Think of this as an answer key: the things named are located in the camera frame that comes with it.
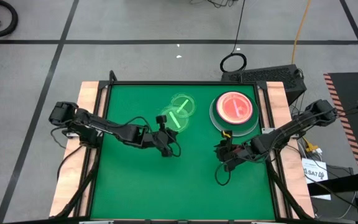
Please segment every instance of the green tabletop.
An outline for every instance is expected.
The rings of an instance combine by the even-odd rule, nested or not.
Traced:
[[[143,116],[157,130],[155,117],[179,93],[192,96],[196,110],[177,136],[181,157],[162,157],[154,148],[136,149],[105,135],[91,218],[273,220],[265,164],[246,162],[232,172],[228,185],[215,182],[214,171],[220,162],[214,145],[221,136],[209,118],[209,107],[225,91],[239,91],[255,100],[252,85],[113,86],[107,119],[116,123]],[[258,134],[259,124],[234,142]],[[218,177],[225,182],[227,173],[219,172]]]

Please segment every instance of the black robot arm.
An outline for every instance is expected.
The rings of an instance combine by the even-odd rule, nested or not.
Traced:
[[[76,133],[80,137],[80,145],[87,147],[99,146],[99,133],[108,133],[120,142],[129,146],[145,149],[156,147],[163,157],[175,155],[170,147],[176,143],[176,131],[165,127],[166,116],[156,117],[160,125],[158,131],[152,132],[149,125],[117,124],[81,109],[75,103],[57,102],[49,121],[60,128],[64,133]]]
[[[267,159],[272,149],[284,148],[291,136],[298,134],[302,137],[305,129],[312,126],[327,126],[336,119],[336,110],[326,100],[318,100],[305,108],[305,111],[296,116],[293,121],[268,133],[261,134],[242,144],[233,144],[231,131],[223,131],[225,138],[216,147],[216,156],[225,163],[224,170],[230,172],[239,164],[246,161]]]

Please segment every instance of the pink plate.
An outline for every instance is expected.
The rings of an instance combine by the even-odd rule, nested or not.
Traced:
[[[230,124],[242,124],[252,115],[252,103],[243,94],[231,91],[221,95],[216,102],[220,117]]]

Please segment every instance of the wooden table frame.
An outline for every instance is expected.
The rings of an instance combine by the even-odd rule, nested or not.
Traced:
[[[263,123],[266,128],[270,127],[269,123],[273,123],[273,125],[278,128],[291,121],[291,115],[287,103],[287,98],[285,96],[284,86],[281,82],[267,82],[266,86],[267,89],[265,91],[259,89],[259,103],[261,107]],[[81,85],[80,94],[78,96],[78,106],[88,111],[94,111],[96,104],[96,95],[98,93],[99,88],[99,82],[83,82]],[[107,89],[103,88],[100,94],[98,116],[103,116],[106,95]],[[75,150],[78,147],[78,144],[78,138],[69,139],[67,141],[67,148],[64,157],[66,157],[67,155],[69,155],[69,153]],[[288,142],[288,145],[298,149],[298,145],[295,139],[291,139]],[[87,161],[88,171],[92,166],[94,155],[95,150],[91,150],[89,160]],[[276,169],[276,171],[279,171],[277,168],[282,167],[282,172],[284,173],[285,183],[287,185],[288,190],[291,192],[299,205],[302,206],[303,210],[311,217],[314,217],[313,207],[311,204],[310,195],[308,192],[308,187],[306,184],[306,179],[304,176],[299,153],[295,152],[289,147],[286,147],[281,151],[280,156],[282,164],[279,164],[280,166],[278,166],[278,164],[276,163],[278,160],[276,160],[273,163],[274,168]],[[84,167],[85,157],[85,148],[80,149],[76,154],[72,155],[72,157],[67,160],[66,163],[62,166],[60,171],[60,178],[57,182],[55,196],[52,202],[52,207],[50,209],[50,216],[59,213],[78,189],[81,179],[81,173]],[[288,212],[286,212],[288,211],[288,205],[286,205],[283,199],[283,195],[278,189],[278,187],[275,186],[275,188],[275,195],[277,198],[278,212],[280,217],[287,218],[288,215],[292,215],[293,218],[297,218],[293,210],[291,211],[291,214],[288,214]],[[79,216],[86,215],[86,208],[90,195],[89,192],[90,187],[88,186],[83,193],[80,209],[76,211]]]

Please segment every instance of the white label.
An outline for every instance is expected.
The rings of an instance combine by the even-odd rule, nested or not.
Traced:
[[[302,165],[303,165],[303,172],[310,179],[316,182],[328,180],[327,166],[325,162],[302,158]],[[309,184],[312,182],[313,181],[306,178],[306,183]],[[319,196],[312,196],[312,197],[325,199],[325,200],[331,199],[331,195],[319,195]]]

